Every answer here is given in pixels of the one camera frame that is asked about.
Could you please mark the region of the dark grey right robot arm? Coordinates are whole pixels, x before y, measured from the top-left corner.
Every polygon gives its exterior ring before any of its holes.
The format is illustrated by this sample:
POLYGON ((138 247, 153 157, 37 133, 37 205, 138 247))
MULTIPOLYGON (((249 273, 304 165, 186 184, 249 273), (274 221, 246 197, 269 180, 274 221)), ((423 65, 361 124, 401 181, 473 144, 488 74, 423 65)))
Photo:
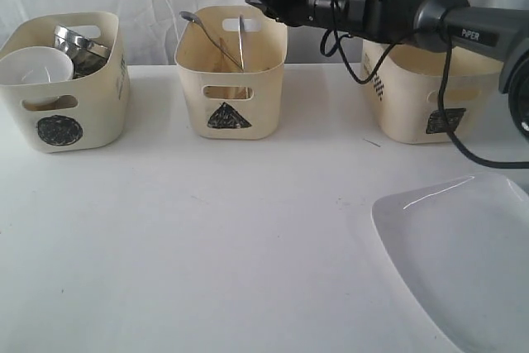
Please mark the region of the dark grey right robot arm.
POLYGON ((350 37, 363 41, 355 80, 386 136, 445 142, 484 119, 494 89, 508 96, 528 132, 528 13, 473 7, 468 0, 245 0, 291 27, 322 28, 326 57, 350 37))

